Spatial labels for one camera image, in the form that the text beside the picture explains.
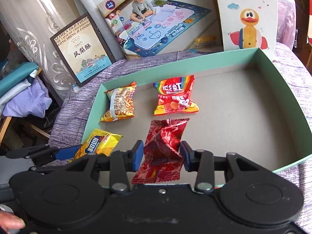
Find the person's left hand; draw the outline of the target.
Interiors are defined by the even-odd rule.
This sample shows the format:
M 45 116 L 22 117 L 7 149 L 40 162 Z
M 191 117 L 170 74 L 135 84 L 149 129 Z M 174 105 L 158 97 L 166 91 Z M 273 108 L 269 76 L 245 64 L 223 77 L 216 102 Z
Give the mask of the person's left hand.
M 18 230 L 25 228 L 23 219 L 4 211 L 1 211 L 0 225 L 5 233 L 10 233 L 11 229 Z

